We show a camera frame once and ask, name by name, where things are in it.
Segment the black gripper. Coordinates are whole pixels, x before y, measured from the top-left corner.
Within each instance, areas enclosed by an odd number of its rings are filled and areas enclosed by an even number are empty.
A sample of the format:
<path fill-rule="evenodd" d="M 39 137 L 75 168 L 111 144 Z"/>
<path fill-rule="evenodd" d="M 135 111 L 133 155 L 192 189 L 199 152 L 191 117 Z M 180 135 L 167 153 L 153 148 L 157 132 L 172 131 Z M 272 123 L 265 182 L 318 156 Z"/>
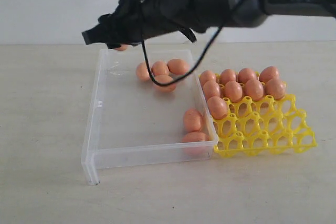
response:
<path fill-rule="evenodd" d="M 81 34 L 86 45 L 102 43 L 116 48 L 121 44 L 137 46 L 143 40 L 174 32 L 196 42 L 191 29 L 161 13 L 159 0 L 119 0 L 115 11 L 100 16 L 96 26 Z"/>

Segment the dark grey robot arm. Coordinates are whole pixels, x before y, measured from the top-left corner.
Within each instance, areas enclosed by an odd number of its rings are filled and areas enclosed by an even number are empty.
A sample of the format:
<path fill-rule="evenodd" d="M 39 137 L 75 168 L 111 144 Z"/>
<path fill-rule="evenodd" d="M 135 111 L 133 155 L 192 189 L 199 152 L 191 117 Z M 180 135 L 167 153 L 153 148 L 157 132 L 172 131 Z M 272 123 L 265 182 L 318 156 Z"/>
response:
<path fill-rule="evenodd" d="M 176 31 L 195 42 L 211 27 L 254 28 L 270 15 L 333 17 L 335 0 L 119 0 L 82 36 L 110 49 Z"/>

